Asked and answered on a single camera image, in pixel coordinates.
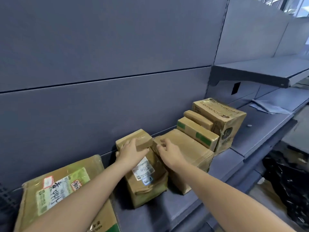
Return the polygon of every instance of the green tape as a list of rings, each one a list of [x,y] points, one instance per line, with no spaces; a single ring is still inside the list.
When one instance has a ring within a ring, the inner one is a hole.
[[[186,129],[186,125],[181,123],[180,121],[177,121],[177,126],[179,126],[182,129]]]
[[[199,140],[201,140],[203,143],[205,143],[206,145],[210,146],[211,145],[211,140],[209,140],[208,138],[206,138],[205,136],[203,136],[202,134],[200,134],[199,132],[196,132],[195,135],[196,138],[198,138]]]
[[[108,230],[106,230],[106,232],[120,232],[118,223],[114,224],[111,228],[109,228]]]

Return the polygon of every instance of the brown package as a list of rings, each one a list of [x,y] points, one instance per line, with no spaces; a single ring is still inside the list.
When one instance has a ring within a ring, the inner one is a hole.
[[[95,178],[104,170],[99,155],[75,162],[23,184],[23,197],[14,232],[22,232],[53,205],[60,202]],[[110,200],[108,199],[95,217],[88,232],[120,231]]]
[[[214,153],[208,148],[204,147],[199,142],[195,141],[185,133],[181,132],[178,129],[173,129],[172,131],[154,138],[152,149],[159,154],[157,150],[157,144],[161,145],[161,139],[169,138],[171,142],[179,146],[181,153],[184,158],[192,165],[200,168],[204,172],[209,171],[211,161],[214,157]],[[168,169],[169,176],[171,177],[172,182],[175,186],[181,191],[182,194],[186,194],[191,190],[184,180],[174,171]]]
[[[191,110],[185,111],[183,116],[187,117],[188,119],[194,121],[196,124],[199,124],[200,126],[208,130],[211,130],[214,124],[209,119]]]
[[[214,123],[211,131],[220,136],[215,149],[216,155],[231,147],[233,139],[247,115],[245,112],[221,104],[212,98],[194,102],[192,110]]]
[[[144,159],[126,174],[126,180],[134,208],[142,206],[168,188],[168,172],[151,149]]]
[[[198,141],[211,151],[214,151],[216,148],[219,136],[199,124],[196,124],[194,121],[189,120],[187,117],[182,117],[178,120],[177,129]]]
[[[116,147],[117,150],[120,150],[120,148],[125,144],[127,140],[131,140],[133,138],[137,138],[136,140],[136,150],[141,151],[145,148],[148,148],[152,144],[152,137],[146,133],[144,130],[139,129],[135,131],[134,133],[131,133],[119,140],[116,141]]]

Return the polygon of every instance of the thin cardboard box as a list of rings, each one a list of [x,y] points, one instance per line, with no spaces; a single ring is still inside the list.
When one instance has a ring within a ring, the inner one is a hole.
[[[214,157],[214,153],[208,148],[204,147],[202,144],[192,139],[185,133],[178,129],[173,129],[172,131],[154,138],[152,149],[159,155],[157,145],[162,145],[160,140],[169,138],[171,142],[179,146],[181,153],[184,158],[192,165],[202,169],[204,172],[209,171],[211,161]],[[167,168],[169,171],[169,176],[174,183],[174,185],[181,191],[182,194],[186,194],[191,190],[191,188],[184,182],[184,180],[174,171]]]
[[[123,144],[132,138],[137,138],[137,151],[149,148],[152,145],[152,137],[140,129],[117,140],[117,149],[120,150]],[[168,187],[168,172],[150,148],[141,162],[125,175],[125,179],[134,208],[140,207],[149,200],[157,197],[166,191]]]
[[[78,190],[104,170],[99,155],[69,164],[23,184],[21,200],[14,232],[22,232],[52,206]],[[119,226],[110,200],[99,211],[88,232],[118,232]]]
[[[233,139],[247,115],[243,111],[219,103],[212,98],[194,102],[192,110],[214,123],[211,131],[220,136],[215,149],[216,155],[231,147]]]
[[[168,188],[168,172],[152,149],[125,178],[134,208],[142,206]]]
[[[148,148],[152,144],[152,137],[146,133],[144,130],[139,129],[135,131],[134,133],[131,133],[119,140],[116,141],[116,147],[119,151],[120,148],[126,143],[127,140],[131,140],[133,138],[137,138],[136,140],[136,150],[141,151],[145,148]]]
[[[214,123],[209,119],[191,110],[185,111],[183,116],[208,130],[211,130],[212,126],[214,125]]]
[[[177,129],[198,141],[211,151],[214,151],[218,142],[219,136],[204,127],[189,120],[187,117],[182,117],[177,122]]]

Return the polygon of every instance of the garbage bag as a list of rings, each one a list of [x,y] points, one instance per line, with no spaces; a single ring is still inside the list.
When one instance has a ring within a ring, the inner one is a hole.
[[[304,230],[309,229],[309,173],[290,163],[280,151],[263,159],[265,179],[287,207],[288,216]]]

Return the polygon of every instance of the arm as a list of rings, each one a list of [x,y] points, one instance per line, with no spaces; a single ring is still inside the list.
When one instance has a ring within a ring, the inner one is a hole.
[[[116,162],[94,179],[41,215],[24,232],[85,232],[118,182],[132,170],[149,151],[137,152],[136,139],[127,141]]]
[[[292,232],[285,222],[256,200],[189,164],[169,139],[157,148],[163,162],[193,189],[227,232]]]

